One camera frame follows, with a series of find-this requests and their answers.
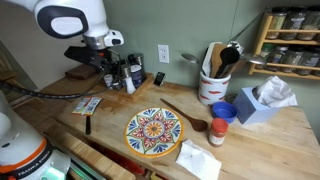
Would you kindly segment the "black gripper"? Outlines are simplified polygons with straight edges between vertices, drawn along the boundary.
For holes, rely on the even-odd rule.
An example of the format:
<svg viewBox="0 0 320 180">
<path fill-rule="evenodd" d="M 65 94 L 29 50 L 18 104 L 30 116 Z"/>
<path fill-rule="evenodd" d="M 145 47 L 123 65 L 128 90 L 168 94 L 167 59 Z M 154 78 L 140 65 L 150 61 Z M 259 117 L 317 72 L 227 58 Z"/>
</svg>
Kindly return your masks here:
<svg viewBox="0 0 320 180">
<path fill-rule="evenodd" d="M 98 72 L 110 71 L 115 67 L 108 49 L 94 50 L 88 46 L 69 46 L 64 55 L 69 59 L 91 66 Z"/>
</svg>

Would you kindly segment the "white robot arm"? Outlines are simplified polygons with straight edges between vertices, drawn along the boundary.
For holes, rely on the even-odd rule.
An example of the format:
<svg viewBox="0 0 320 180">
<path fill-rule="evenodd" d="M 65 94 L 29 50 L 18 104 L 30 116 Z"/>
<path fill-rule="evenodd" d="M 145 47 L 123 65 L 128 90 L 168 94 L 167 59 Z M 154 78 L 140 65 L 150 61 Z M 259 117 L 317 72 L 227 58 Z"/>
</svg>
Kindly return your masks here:
<svg viewBox="0 0 320 180">
<path fill-rule="evenodd" d="M 48 35 L 66 39 L 82 35 L 92 50 L 124 43 L 107 26 L 103 0 L 6 0 L 34 13 Z M 0 92 L 1 180 L 65 180 L 71 158 L 40 135 L 10 107 Z"/>
</svg>

